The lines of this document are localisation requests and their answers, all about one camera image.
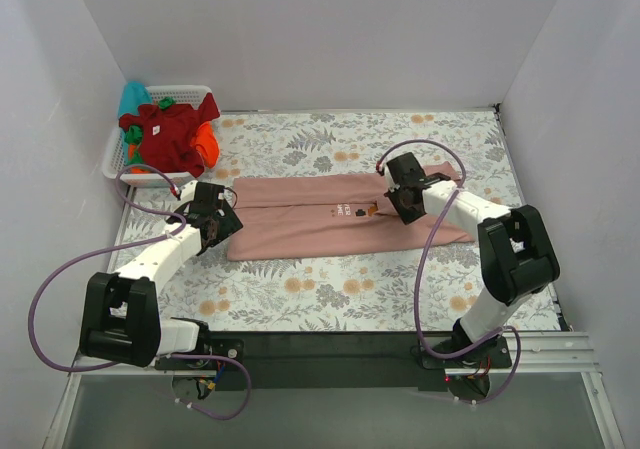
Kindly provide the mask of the pink printed t-shirt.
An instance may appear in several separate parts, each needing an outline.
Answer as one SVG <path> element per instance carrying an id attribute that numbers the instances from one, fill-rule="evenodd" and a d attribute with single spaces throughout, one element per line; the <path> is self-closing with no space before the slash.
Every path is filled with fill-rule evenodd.
<path id="1" fill-rule="evenodd" d="M 375 173 L 239 178 L 230 261 L 302 259 L 418 249 L 435 214 L 404 224 Z"/>

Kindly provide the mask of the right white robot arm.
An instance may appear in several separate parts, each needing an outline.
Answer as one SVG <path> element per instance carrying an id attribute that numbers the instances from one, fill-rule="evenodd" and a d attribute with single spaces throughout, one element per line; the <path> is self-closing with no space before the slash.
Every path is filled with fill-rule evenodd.
<path id="1" fill-rule="evenodd" d="M 422 350 L 440 360 L 456 359 L 475 366 L 489 353 L 488 342 L 532 295 L 560 276 L 560 265 L 540 212 L 531 205 L 510 208 L 477 196 L 442 173 L 428 175 L 413 153 L 379 160 L 376 172 L 385 178 L 385 197 L 406 225 L 426 215 L 437 219 L 427 236 L 414 283 L 414 323 Z M 427 257 L 440 226 L 448 222 L 477 242 L 484 287 L 476 302 L 454 324 L 451 346 L 438 352 L 424 337 L 420 294 Z"/>

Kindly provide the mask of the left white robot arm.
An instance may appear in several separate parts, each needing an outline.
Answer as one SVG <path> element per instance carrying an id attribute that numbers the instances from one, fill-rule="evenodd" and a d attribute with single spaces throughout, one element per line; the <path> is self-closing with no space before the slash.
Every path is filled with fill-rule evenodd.
<path id="1" fill-rule="evenodd" d="M 168 214 L 159 242 L 113 273 L 96 273 L 87 284 L 79 349 L 84 356 L 146 367 L 178 354 L 193 369 L 213 355 L 208 325 L 160 317 L 159 295 L 190 259 L 243 228 L 222 185 L 191 182 Z"/>

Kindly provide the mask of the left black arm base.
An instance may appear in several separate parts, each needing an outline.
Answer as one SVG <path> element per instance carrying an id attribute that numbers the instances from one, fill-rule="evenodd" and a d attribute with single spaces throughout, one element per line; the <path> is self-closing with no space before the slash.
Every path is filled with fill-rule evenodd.
<path id="1" fill-rule="evenodd" d="M 246 378 L 234 363 L 243 363 L 245 343 L 239 338 L 208 338 L 190 352 L 199 359 L 162 356 L 152 367 L 165 374 L 172 374 L 171 388 L 179 398 L 189 401 L 210 401 L 218 392 L 246 390 Z"/>

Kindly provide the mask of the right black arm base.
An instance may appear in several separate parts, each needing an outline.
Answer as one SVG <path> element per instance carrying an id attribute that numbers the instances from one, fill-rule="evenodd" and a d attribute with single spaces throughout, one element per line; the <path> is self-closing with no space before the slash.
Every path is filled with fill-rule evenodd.
<path id="1" fill-rule="evenodd" d="M 477 406 L 499 397 L 512 382 L 521 362 L 522 343 L 516 336 L 516 352 L 511 356 L 502 330 L 490 332 L 475 343 L 462 347 L 467 342 L 461 328 L 456 328 L 451 337 L 426 349 L 418 344 L 410 354 L 418 366 L 425 370 L 462 369 L 462 374 L 444 374 L 446 390 L 457 403 Z M 509 369 L 505 382 L 491 389 L 492 369 Z"/>

